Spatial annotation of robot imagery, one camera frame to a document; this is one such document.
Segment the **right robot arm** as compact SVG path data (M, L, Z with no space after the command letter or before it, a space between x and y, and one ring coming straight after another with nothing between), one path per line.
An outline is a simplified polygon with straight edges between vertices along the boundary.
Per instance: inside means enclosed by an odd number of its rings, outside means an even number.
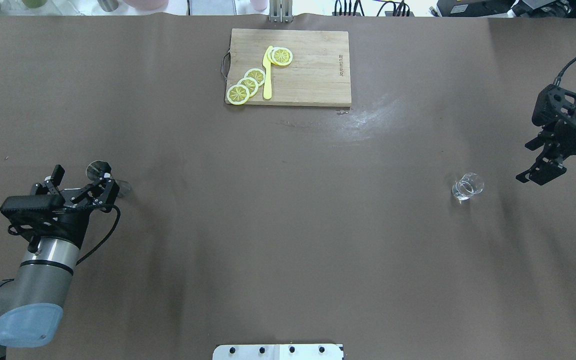
M576 157L576 93L547 86L537 96L531 121L541 130L525 148L539 152L533 164L515 178L543 186L566 174L563 162Z

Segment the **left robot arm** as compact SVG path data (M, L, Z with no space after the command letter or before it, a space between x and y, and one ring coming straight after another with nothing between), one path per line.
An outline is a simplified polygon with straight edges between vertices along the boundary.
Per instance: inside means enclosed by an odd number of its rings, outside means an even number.
M121 186L105 161L86 169L89 183L61 188L66 171L56 165L29 194L7 197L0 212L9 221L7 232L23 237L27 248L12 279L0 281L0 360L9 348L36 348L55 337L94 211L116 212L111 235L121 210L115 205Z

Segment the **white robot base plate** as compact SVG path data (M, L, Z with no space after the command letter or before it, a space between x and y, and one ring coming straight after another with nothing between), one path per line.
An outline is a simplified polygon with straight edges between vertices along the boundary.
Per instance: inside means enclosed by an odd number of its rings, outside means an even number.
M342 344L222 344L215 347L213 360L344 360Z

